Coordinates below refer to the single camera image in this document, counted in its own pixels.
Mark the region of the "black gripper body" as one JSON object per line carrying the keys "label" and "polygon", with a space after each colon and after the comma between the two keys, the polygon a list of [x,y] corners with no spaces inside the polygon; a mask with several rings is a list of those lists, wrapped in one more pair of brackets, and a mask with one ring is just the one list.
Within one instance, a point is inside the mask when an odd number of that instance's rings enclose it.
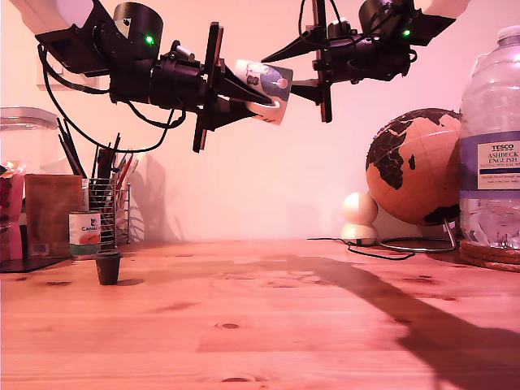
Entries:
{"label": "black gripper body", "polygon": [[364,36],[352,29],[346,18],[341,18],[334,1],[330,1],[336,19],[327,22],[326,1],[312,1],[313,25],[310,32],[319,49],[312,62],[317,80],[322,88],[322,103],[319,106],[321,120],[332,121],[332,92],[334,83],[362,78],[355,75],[352,61],[361,53]]}
{"label": "black gripper body", "polygon": [[197,61],[192,51],[175,40],[170,51],[159,58],[151,71],[149,100],[152,104],[197,115],[193,138],[196,153],[204,149],[209,131],[204,129],[205,110],[218,98],[215,86],[217,66],[223,63],[220,58],[222,40],[223,27],[213,22],[203,62]]}

